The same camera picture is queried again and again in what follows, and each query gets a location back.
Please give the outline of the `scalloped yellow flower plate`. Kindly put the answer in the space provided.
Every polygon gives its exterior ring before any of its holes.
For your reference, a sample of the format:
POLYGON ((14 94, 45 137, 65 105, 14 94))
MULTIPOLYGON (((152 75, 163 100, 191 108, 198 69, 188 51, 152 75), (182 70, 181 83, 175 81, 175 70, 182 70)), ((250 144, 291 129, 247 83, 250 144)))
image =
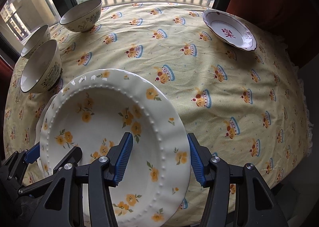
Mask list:
MULTIPOLYGON (((44 107, 44 109, 42 110, 42 113, 39 117, 39 120, 38 120, 38 123, 36 124, 36 137, 35 137, 35 144, 39 144, 39 141, 40 141, 40 132, 41 132, 41 129, 42 129, 42 124, 43 124, 43 121, 44 121, 44 117, 45 117, 45 114, 46 114, 46 111, 49 109, 49 106, 51 105, 52 101, 54 100, 56 94, 53 95, 51 97, 51 99, 48 101, 48 103, 46 104, 46 106, 44 107)), ((42 174, 42 176, 44 177, 45 174, 44 174, 44 171, 43 171, 43 168, 42 168, 42 164, 41 164, 41 161, 40 161, 40 157, 38 157, 37 159, 37 165, 40 169, 40 172, 42 174)))

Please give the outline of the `beaded rim floral plate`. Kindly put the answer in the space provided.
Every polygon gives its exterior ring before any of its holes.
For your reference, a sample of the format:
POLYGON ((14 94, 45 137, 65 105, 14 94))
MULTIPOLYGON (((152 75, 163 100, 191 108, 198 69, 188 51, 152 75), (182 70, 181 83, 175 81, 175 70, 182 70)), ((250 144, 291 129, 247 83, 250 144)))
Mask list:
POLYGON ((110 189, 119 226, 162 226, 182 204, 190 180, 190 148, 174 106, 152 83, 119 69, 71 80, 52 100, 39 132, 45 176, 75 146, 86 165, 131 133, 123 180, 110 189))

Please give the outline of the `green patterned bowl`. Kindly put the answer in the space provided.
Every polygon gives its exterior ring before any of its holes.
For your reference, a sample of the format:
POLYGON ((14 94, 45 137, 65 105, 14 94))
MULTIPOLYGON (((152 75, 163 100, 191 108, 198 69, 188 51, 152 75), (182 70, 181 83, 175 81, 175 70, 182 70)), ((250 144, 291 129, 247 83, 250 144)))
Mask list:
POLYGON ((102 0, 87 0, 68 10, 59 24, 71 32, 91 30, 100 18, 102 0))
POLYGON ((42 44, 50 39, 51 35, 49 25, 43 25, 36 30, 31 37, 29 37, 21 51, 21 58, 29 59, 42 44))
POLYGON ((27 61, 20 81, 23 93, 51 91, 62 73, 61 52, 56 40, 46 41, 27 61))

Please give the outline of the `red trimmed white plate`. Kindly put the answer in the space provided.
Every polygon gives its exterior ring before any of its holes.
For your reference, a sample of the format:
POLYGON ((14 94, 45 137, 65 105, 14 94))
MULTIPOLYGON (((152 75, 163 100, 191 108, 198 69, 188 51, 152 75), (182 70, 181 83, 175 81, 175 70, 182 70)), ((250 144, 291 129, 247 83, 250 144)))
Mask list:
POLYGON ((257 41, 252 32, 233 15, 217 10, 206 10, 202 18, 221 41, 247 52, 257 48, 257 41))

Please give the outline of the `yellow patterned tablecloth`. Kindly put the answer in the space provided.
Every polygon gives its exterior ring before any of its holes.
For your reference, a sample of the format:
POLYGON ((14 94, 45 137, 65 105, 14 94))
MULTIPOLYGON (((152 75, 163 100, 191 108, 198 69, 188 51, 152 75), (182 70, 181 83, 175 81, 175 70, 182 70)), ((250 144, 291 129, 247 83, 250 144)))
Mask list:
MULTIPOLYGON (((193 133, 213 155, 233 165, 252 163, 270 188, 280 183, 305 157, 309 142, 303 95, 290 61, 271 38, 243 20, 240 22, 257 41, 254 51, 221 41, 203 21, 206 10, 199 7, 193 18, 199 40, 183 45, 179 56, 120 63, 109 58, 107 62, 78 66, 66 62, 61 54, 61 77, 51 91, 21 91, 21 75, 28 59, 20 58, 10 85, 1 88, 7 96, 5 155, 35 144, 42 110, 71 80, 98 69, 119 69, 142 77, 160 90, 174 106, 186 134, 193 133)), ((44 177, 35 162, 28 166, 23 183, 29 185, 44 177)), ((208 190, 196 181, 191 168, 184 200, 162 226, 199 223, 207 195, 208 190)))

